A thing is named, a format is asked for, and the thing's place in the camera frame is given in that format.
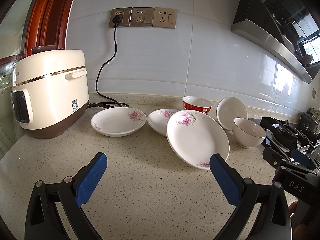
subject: black plug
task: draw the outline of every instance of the black plug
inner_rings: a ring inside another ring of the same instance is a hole
[[[116,15],[113,17],[112,22],[115,24],[115,28],[118,27],[119,22],[121,21],[120,16]]]

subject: outlet switch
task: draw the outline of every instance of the outlet switch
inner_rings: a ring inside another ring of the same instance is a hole
[[[132,8],[130,26],[152,27],[153,14],[151,7]]]
[[[115,8],[111,10],[109,27],[114,28],[115,24],[112,22],[114,16],[119,15],[121,21],[118,24],[118,27],[130,26],[131,18],[131,7],[126,8]]]
[[[174,29],[176,27],[177,13],[177,9],[156,7],[153,16],[153,26]]]

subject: qr code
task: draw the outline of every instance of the qr code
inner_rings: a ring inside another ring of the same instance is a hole
[[[76,111],[78,109],[78,101],[77,101],[77,99],[71,101],[71,104],[72,104],[72,110]]]

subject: stainless steel range hood edge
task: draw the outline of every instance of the stainless steel range hood edge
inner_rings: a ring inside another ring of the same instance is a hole
[[[313,80],[298,61],[298,59],[275,37],[266,32],[254,22],[245,19],[231,26],[231,31],[263,47],[289,68],[291,68],[304,82],[310,84]]]

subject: white plate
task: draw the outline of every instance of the white plate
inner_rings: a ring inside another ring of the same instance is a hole
[[[237,117],[248,118],[245,105],[238,98],[223,98],[217,106],[217,119],[219,124],[224,129],[232,131],[233,120]]]
[[[172,150],[193,167],[209,170],[210,157],[215,153],[228,159],[228,137],[206,114],[193,110],[176,112],[169,119],[166,132]]]
[[[96,113],[91,119],[91,125],[103,135],[120,137],[136,132],[146,121],[146,115],[138,109],[114,107]]]
[[[158,134],[166,136],[167,122],[169,118],[179,110],[177,109],[159,109],[148,115],[147,121],[150,127]]]

